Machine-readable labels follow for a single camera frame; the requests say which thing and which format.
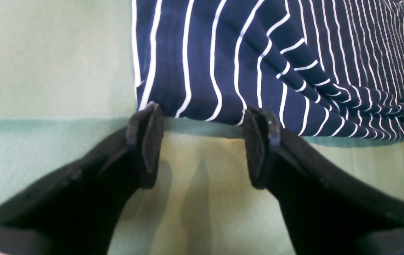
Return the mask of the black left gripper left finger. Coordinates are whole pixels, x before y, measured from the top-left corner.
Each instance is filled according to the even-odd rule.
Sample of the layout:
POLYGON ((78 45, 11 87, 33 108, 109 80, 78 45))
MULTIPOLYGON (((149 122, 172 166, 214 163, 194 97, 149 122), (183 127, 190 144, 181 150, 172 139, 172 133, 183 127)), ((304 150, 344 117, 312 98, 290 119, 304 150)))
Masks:
POLYGON ((163 110, 149 103, 82 158, 0 205, 0 255, 106 255, 127 201, 158 176, 163 110))

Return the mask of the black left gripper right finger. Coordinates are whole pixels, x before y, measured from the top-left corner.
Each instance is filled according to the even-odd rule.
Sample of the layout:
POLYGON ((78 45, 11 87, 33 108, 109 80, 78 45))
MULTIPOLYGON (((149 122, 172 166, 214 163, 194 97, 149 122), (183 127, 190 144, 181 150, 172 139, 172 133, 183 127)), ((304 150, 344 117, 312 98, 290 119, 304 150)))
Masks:
POLYGON ((298 255, 404 255, 404 202, 335 166, 269 111, 247 109, 253 187, 279 202, 298 255))

